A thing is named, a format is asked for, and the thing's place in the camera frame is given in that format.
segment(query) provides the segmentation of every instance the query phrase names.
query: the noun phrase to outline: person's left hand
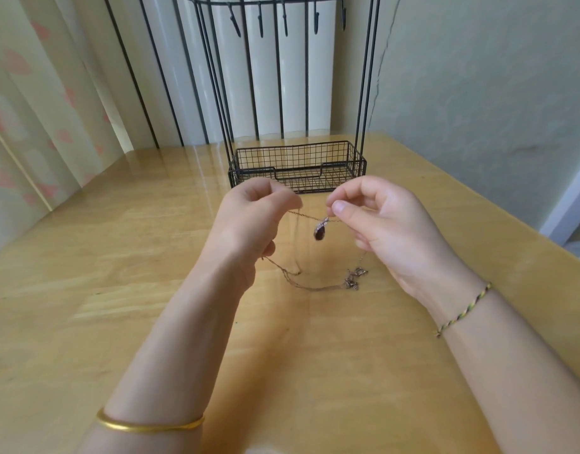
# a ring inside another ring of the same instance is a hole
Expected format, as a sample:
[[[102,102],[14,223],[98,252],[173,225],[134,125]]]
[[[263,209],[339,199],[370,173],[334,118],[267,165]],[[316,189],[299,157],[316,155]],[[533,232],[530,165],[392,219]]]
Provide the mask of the person's left hand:
[[[284,213],[302,205],[296,193],[268,178],[240,183],[223,198],[200,258],[237,262],[251,286],[256,260],[276,250],[273,239]]]

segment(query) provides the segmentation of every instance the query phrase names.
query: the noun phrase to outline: wooden tabletop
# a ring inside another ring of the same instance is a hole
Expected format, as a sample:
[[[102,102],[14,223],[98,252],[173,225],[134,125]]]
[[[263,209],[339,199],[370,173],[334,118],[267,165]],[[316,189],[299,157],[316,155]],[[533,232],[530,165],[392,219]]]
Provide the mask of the wooden tabletop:
[[[371,134],[364,155],[580,376],[580,261],[387,136]],[[135,151],[0,253],[0,453],[73,450],[227,190],[223,148]],[[302,212],[323,217],[325,196],[304,195]],[[314,224],[287,215],[273,259],[292,269],[296,256],[305,286],[340,283],[361,252],[344,225],[316,242]],[[427,312],[372,255],[361,266],[359,291],[308,292],[258,262],[204,452],[499,452]]]

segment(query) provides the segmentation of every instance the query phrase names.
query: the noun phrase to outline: dark gemstone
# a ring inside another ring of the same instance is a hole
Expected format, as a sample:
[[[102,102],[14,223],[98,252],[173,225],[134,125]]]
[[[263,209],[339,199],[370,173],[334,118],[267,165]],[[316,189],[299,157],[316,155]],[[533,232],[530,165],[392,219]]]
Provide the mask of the dark gemstone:
[[[325,235],[326,235],[326,227],[324,225],[317,227],[316,231],[313,233],[313,237],[315,237],[316,240],[322,240]]]

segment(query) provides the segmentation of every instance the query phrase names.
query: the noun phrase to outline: necklace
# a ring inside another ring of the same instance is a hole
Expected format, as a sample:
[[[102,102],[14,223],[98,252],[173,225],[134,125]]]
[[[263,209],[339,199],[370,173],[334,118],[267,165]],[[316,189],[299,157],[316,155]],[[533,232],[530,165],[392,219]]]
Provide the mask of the necklace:
[[[294,212],[292,210],[290,210],[290,213],[293,213],[294,215],[297,216],[297,221],[299,219],[299,217],[304,217],[304,218],[309,218],[311,220],[315,220],[317,221],[317,225],[316,225],[316,229],[313,233],[313,236],[315,237],[316,240],[322,240],[325,236],[325,229],[326,229],[326,225],[328,223],[340,223],[340,220],[330,220],[329,218],[324,218],[323,220],[320,220],[319,218],[315,218],[315,217],[310,217],[309,215],[305,215],[303,213],[300,212]],[[361,277],[362,275],[366,275],[368,273],[368,271],[366,269],[364,269],[363,267],[359,266],[359,264],[362,262],[363,257],[366,255],[366,252],[364,252],[362,254],[362,256],[360,257],[360,259],[357,261],[357,267],[352,271],[350,269],[347,269],[347,277],[345,277],[345,280],[338,285],[328,285],[325,287],[307,287],[304,285],[301,285],[300,283],[296,282],[295,280],[292,279],[292,276],[297,276],[300,275],[302,273],[302,269],[299,266],[299,262],[296,259],[296,256],[294,257],[294,264],[296,265],[296,267],[299,268],[299,270],[297,272],[291,272],[289,270],[287,270],[284,267],[281,267],[280,265],[278,265],[275,261],[273,261],[271,258],[269,257],[265,257],[271,264],[273,264],[274,266],[277,266],[279,268],[279,270],[281,270],[281,273],[284,274],[284,278],[286,279],[286,281],[292,285],[293,287],[296,288],[301,288],[303,290],[307,290],[310,292],[320,292],[320,291],[324,291],[324,290],[336,290],[336,289],[341,289],[341,288],[345,288],[345,289],[352,289],[352,290],[359,290],[360,285],[359,282],[356,281],[357,278]]]

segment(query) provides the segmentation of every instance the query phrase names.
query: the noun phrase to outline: black metal hook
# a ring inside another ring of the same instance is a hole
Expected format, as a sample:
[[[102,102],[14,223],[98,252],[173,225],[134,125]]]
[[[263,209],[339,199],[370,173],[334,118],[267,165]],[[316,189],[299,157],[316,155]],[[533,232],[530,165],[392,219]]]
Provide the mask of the black metal hook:
[[[345,7],[345,0],[340,0],[340,20],[343,24],[343,30],[347,28],[347,8]]]
[[[258,2],[258,28],[260,29],[260,37],[263,37],[263,11],[260,8],[260,2]]]
[[[281,10],[283,12],[284,18],[284,31],[286,32],[286,36],[288,36],[288,24],[286,22],[286,2],[281,2]]]
[[[240,27],[235,20],[235,14],[233,14],[233,8],[231,7],[231,3],[227,3],[227,7],[229,8],[229,13],[231,14],[231,21],[233,22],[233,26],[235,27],[235,32],[237,36],[241,38]]]
[[[317,12],[317,0],[313,0],[313,30],[317,35],[317,30],[320,29],[320,14]]]

